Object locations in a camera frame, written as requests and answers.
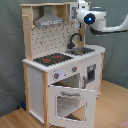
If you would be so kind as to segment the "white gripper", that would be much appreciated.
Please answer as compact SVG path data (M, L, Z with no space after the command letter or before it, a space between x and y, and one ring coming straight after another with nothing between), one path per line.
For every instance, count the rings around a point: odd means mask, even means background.
M85 0L77 0L75 4L70 5L70 20L83 21L88 11L88 3Z

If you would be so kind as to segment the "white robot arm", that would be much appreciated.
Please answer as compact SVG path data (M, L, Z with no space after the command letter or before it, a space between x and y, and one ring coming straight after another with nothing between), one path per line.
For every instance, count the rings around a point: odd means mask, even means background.
M128 31L128 15L123 23L115 27L106 26L107 12L100 7L89 8L85 0L77 0L76 20L90 26L93 35L102 35Z

